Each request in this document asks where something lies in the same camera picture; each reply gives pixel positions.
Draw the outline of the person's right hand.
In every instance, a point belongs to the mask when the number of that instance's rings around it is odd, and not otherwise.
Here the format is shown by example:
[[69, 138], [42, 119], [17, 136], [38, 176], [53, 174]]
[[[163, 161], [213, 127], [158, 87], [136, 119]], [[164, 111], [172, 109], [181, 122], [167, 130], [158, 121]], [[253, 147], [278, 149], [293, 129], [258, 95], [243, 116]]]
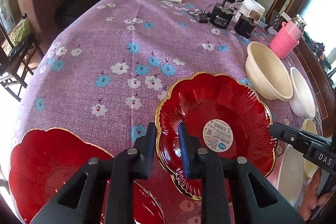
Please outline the person's right hand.
[[312, 210], [314, 210], [317, 206], [324, 206], [335, 193], [335, 191], [332, 191], [324, 194], [321, 197], [318, 197], [317, 188], [320, 181], [321, 170], [317, 169], [307, 187], [305, 195], [303, 196], [302, 203], [297, 210], [298, 214], [304, 221], [307, 221], [310, 218]]

